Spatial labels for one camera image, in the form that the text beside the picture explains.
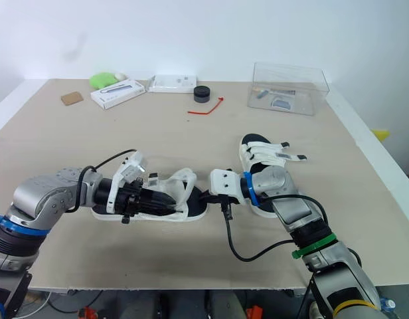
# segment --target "white sandal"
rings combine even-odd
[[[280,144],[271,144],[269,140],[259,134],[247,134],[240,141],[240,161],[243,171],[250,172],[252,175],[262,171],[265,167],[278,165],[284,167],[286,161],[304,161],[304,155],[289,155],[283,153],[285,148],[290,145],[288,142]],[[257,207],[249,201],[253,212],[266,218],[276,218],[272,204],[263,203]]]
[[[159,180],[156,173],[150,174],[143,188],[171,196],[176,201],[176,213],[156,216],[139,212],[129,220],[183,222],[200,219],[207,211],[207,204],[199,201],[201,190],[194,185],[196,180],[196,174],[189,168],[180,169],[164,180]],[[122,221],[122,215],[107,213],[105,207],[94,207],[91,211],[95,218],[102,221]]]

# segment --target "blue ring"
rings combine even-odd
[[[255,191],[253,190],[252,174],[248,171],[243,172],[244,178],[246,178],[247,188],[249,189],[250,199],[253,206],[260,206],[258,198],[256,198]]]
[[[42,230],[42,229],[32,229],[32,228],[23,227],[18,224],[14,224],[12,221],[6,218],[2,218],[0,222],[0,226],[8,228],[11,231],[16,231],[20,234],[25,234],[25,235],[30,235],[30,236],[45,236],[50,232],[50,229]]]
[[[2,319],[4,319],[5,318],[5,308],[2,303],[0,303],[0,313],[1,313]]]

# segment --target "red object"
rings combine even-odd
[[[189,113],[189,114],[197,114],[197,115],[207,115],[207,114],[210,114],[210,113],[213,112],[213,110],[214,110],[215,108],[217,108],[217,107],[219,106],[219,104],[222,103],[222,101],[224,100],[224,97],[221,96],[220,98],[218,98],[218,100],[219,100],[218,103],[216,103],[216,105],[213,107],[213,109],[210,110],[209,112],[194,112],[194,111],[188,111],[188,113]]]
[[[85,307],[79,310],[78,318],[79,319],[97,319],[98,315],[94,309],[90,307]]]
[[[253,306],[246,310],[247,319],[262,319],[262,313],[264,311],[258,306]]]

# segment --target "green ring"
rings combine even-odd
[[[314,251],[335,240],[336,240],[336,235],[334,233],[331,233],[327,237],[324,237],[323,239],[320,239],[319,241],[316,241],[313,244],[310,244],[309,246],[306,246],[302,249],[292,252],[291,255],[293,256],[294,259],[299,259],[300,257],[306,255],[307,253],[310,253],[311,251]]]

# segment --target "yellow ring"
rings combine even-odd
[[[348,306],[354,306],[354,305],[361,305],[361,306],[367,306],[373,309],[377,310],[377,307],[372,304],[371,302],[368,301],[364,301],[364,300],[358,300],[358,299],[352,299],[352,300],[348,300],[348,301],[344,301],[342,302],[340,305],[338,305],[335,309],[335,311],[333,311],[333,318],[336,317],[336,315],[340,312],[340,310],[348,307]]]

